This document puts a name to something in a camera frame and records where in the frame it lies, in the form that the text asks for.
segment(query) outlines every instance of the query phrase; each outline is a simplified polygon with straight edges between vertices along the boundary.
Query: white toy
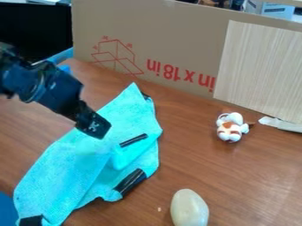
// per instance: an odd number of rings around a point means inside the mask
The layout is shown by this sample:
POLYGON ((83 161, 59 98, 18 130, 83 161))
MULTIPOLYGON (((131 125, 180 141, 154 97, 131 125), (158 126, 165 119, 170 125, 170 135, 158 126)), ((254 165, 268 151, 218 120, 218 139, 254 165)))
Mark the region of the white toy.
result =
POLYGON ((243 117, 237 112, 221 114, 216 124, 218 137, 230 143, 240 141, 242 134, 249 132, 248 124, 244 124, 243 117))

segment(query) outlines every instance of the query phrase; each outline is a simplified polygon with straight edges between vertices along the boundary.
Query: box diagram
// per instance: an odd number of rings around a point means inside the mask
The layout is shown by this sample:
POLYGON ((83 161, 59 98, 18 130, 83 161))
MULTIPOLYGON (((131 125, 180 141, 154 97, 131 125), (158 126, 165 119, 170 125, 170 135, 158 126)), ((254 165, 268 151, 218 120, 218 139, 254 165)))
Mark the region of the box diagram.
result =
POLYGON ((93 63, 127 75, 140 75, 144 72, 135 64, 135 54, 120 40, 100 41, 91 54, 93 63))

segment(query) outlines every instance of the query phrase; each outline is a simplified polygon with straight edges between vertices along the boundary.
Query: black clip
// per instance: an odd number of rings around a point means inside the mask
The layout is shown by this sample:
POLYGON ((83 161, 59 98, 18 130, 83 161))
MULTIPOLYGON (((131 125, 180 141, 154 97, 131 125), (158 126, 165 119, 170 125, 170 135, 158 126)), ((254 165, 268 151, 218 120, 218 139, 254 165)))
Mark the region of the black clip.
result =
POLYGON ((141 134, 140 136, 137 136, 135 138, 132 138, 132 139, 129 139, 127 141, 124 141, 122 143, 119 144, 120 147, 127 147, 127 146, 130 146, 131 144, 133 143, 136 143, 142 139, 146 139, 147 138, 147 135, 145 133, 141 134))

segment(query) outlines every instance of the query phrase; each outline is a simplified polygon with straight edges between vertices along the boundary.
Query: wooden panel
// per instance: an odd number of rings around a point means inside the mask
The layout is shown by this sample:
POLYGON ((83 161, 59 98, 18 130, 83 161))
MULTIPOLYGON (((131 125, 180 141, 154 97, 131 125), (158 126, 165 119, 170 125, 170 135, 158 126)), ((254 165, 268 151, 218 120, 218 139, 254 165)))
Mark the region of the wooden panel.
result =
MULTIPOLYGON (((208 203, 209 226, 301 226, 299 134, 257 124, 239 143, 226 144, 215 135, 223 104, 79 61, 67 63, 85 84, 83 98, 95 109, 136 81, 154 99, 164 132, 161 166, 151 178, 124 200, 96 200, 74 211, 64 226, 171 226, 170 202, 181 188, 193 189, 208 203)), ((1 98, 0 106, 0 191, 12 194, 44 148, 72 122, 35 103, 1 98)), ((249 120, 260 117, 234 110, 249 120)))
POLYGON ((230 21, 214 97, 302 123, 302 33, 230 21))

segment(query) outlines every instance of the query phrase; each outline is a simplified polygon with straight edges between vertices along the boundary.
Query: orange and white toy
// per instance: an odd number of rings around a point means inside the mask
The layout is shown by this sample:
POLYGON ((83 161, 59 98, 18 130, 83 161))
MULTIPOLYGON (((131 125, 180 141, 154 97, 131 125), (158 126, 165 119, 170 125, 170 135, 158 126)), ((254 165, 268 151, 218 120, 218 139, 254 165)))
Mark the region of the orange and white toy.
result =
POLYGON ((249 132, 248 124, 244 124, 243 117, 237 112, 221 114, 216 124, 218 137, 230 143, 240 141, 242 134, 249 132))

